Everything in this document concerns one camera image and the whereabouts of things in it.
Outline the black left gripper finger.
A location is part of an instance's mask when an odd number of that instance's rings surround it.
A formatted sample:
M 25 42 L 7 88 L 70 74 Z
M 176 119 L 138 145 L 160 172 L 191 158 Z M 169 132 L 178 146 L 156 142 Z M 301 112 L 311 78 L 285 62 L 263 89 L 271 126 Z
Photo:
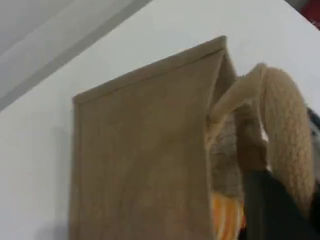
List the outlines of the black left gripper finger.
M 318 240 L 320 222 L 304 217 L 285 187 L 267 170 L 243 176 L 246 226 L 240 240 Z
M 320 222 L 320 187 L 315 187 L 315 192 L 312 200 L 312 222 Z

